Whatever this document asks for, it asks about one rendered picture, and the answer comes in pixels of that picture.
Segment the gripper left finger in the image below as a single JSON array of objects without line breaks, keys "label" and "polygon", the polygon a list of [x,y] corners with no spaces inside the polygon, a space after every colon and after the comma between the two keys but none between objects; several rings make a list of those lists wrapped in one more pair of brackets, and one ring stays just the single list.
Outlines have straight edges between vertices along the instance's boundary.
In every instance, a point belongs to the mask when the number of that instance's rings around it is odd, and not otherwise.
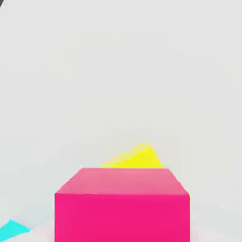
[{"label": "gripper left finger", "polygon": [[3,242],[55,242],[54,228],[42,227],[17,235]]}]

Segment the small cyan cube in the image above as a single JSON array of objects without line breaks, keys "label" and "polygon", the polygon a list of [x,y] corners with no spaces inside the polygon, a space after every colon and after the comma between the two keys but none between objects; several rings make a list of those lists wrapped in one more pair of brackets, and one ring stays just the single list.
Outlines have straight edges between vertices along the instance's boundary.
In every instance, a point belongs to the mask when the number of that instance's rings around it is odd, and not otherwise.
[{"label": "small cyan cube", "polygon": [[29,231],[31,230],[26,226],[14,220],[9,220],[0,228],[0,242],[21,235],[23,233],[27,233]]}]

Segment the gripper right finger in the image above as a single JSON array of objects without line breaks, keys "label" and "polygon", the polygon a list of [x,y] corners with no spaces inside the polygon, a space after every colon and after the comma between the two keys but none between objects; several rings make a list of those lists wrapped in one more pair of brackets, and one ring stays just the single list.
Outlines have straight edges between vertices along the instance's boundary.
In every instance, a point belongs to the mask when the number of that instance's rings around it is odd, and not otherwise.
[{"label": "gripper right finger", "polygon": [[210,231],[192,231],[190,242],[242,242],[242,240]]}]

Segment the small yellow cube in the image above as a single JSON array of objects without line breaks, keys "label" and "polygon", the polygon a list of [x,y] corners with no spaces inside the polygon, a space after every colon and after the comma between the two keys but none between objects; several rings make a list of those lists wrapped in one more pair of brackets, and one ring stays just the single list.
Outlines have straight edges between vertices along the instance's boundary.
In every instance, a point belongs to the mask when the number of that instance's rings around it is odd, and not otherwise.
[{"label": "small yellow cube", "polygon": [[120,182],[119,192],[143,197],[190,199],[173,172],[162,166],[154,148],[142,143],[101,164]]}]

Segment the small pink cube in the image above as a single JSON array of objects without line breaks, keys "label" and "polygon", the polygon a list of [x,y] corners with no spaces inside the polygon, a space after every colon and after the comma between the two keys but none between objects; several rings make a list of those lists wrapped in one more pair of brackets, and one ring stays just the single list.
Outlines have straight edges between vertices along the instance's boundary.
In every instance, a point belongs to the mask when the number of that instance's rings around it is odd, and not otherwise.
[{"label": "small pink cube", "polygon": [[54,208],[55,242],[190,242],[190,197],[169,169],[83,168]]}]

